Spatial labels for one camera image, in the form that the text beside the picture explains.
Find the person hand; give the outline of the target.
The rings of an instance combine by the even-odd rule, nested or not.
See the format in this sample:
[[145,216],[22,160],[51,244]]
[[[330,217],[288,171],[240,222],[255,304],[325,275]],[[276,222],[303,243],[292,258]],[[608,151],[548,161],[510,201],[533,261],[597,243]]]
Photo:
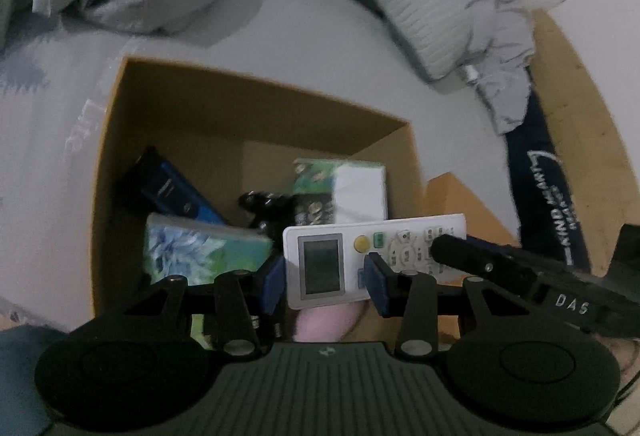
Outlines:
[[639,380],[639,341],[634,338],[605,338],[597,335],[596,339],[614,355],[620,367],[620,390],[618,395],[625,396]]

